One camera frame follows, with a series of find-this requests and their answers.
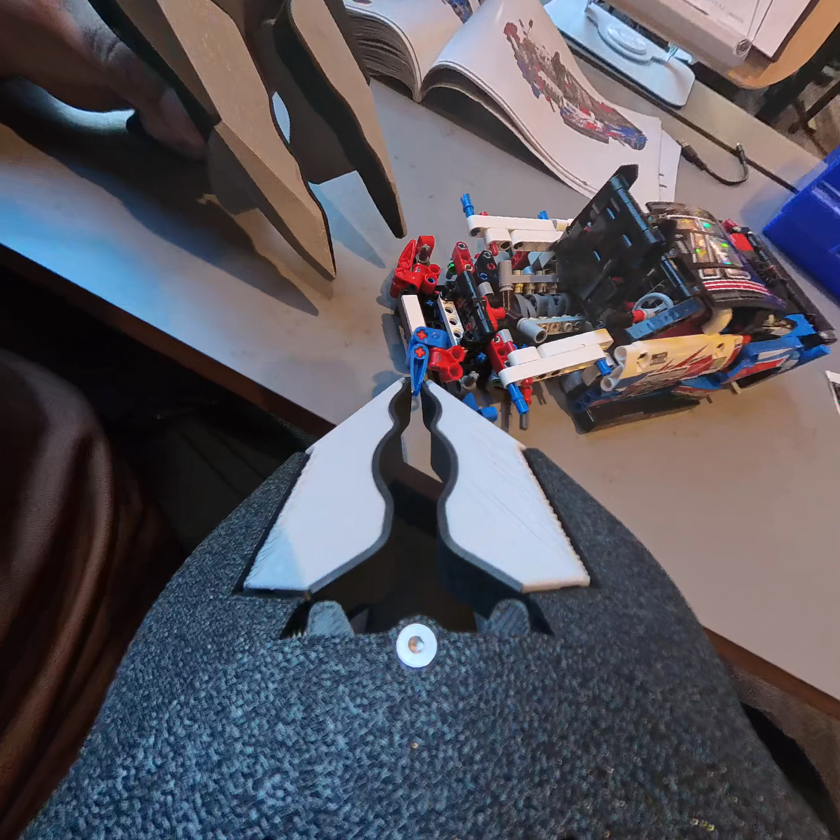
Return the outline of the small blue red brick piece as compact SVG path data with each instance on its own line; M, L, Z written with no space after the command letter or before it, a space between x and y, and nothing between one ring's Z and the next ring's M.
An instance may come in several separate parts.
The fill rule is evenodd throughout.
M460 343L451 343L446 331L416 328L406 351L413 396L420 393L428 371L436 372L445 384L460 380L464 374L461 363L465 358L466 348Z

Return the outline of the printed instruction sheet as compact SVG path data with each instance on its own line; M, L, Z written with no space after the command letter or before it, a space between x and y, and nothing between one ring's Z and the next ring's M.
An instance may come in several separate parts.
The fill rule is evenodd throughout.
M747 41L761 54L775 58L798 26L810 1L688 1L737 41Z

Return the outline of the person's brown top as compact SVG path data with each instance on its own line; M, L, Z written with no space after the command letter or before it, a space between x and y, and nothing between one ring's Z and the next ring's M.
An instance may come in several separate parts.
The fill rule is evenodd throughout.
M77 388L1 361L1 838L78 756L185 555Z

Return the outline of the brick-built toy race car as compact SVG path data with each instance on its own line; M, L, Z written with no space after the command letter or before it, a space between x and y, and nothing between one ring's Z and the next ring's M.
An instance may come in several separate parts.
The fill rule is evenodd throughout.
M535 387L555 382L590 434L829 354L835 329L760 236L683 203L642 207L636 178L620 167L572 219L478 213L465 193L476 243L440 264L433 236L410 239L390 285L405 350L418 327L466 348L460 380L428 371L421 391L433 382L496 422L476 395L497 389L526 429Z

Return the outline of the grey desk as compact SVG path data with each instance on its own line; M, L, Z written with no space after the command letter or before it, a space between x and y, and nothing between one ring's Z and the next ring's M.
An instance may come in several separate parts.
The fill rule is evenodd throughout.
M258 213L226 215L201 166L126 112L2 85L2 255L99 320L315 434L393 383L383 289L402 241L360 179L318 189L338 275ZM577 434L557 385L540 448L647 545L718 636L838 697L838 411L830 356L686 413Z

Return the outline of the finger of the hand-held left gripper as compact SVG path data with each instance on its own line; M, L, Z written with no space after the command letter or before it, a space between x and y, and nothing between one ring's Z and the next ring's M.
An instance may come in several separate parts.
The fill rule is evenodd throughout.
M301 94L304 151L312 183L357 172L379 214L398 238L406 222L370 83L352 49L349 16L340 2L282 2L272 25L277 52Z
M128 1L131 25L212 124L211 186L232 215L259 210L322 277L335 277L329 223L275 120L271 99L236 20L241 2Z

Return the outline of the blue plastic bin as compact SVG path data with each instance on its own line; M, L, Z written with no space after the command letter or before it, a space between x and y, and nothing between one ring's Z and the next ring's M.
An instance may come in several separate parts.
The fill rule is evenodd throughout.
M763 228L765 237L839 296L839 149Z

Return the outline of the person's left hand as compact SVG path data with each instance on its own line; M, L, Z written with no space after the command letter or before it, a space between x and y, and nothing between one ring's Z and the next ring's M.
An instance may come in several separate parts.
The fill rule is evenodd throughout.
M131 108L143 130L200 161L205 139L175 91L87 1L2 1L1 78L22 78L76 109Z

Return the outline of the open instruction booklet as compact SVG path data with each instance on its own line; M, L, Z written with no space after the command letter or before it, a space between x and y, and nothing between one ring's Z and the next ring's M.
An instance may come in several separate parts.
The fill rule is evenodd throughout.
M676 197L680 147L656 117L610 103L536 1L345 1L372 75L415 102L451 89L498 118L554 175L593 196L635 165L638 203Z

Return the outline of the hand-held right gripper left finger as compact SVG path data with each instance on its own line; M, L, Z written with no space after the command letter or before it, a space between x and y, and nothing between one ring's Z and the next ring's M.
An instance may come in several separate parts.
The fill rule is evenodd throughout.
M308 448L244 592L311 596L385 545L393 500L381 459L402 435L403 398L404 381L396 381Z

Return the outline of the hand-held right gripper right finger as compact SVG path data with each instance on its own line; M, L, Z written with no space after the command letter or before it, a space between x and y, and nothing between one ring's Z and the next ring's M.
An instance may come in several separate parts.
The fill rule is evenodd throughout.
M438 526L458 557L516 592L589 585L522 444L430 381L427 429L444 483Z

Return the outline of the silver document stand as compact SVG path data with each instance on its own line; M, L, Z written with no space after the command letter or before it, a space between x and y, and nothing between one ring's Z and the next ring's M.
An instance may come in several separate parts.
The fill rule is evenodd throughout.
M695 82L693 61L725 75L751 47L687 2L554 1L545 11L576 46L679 109Z

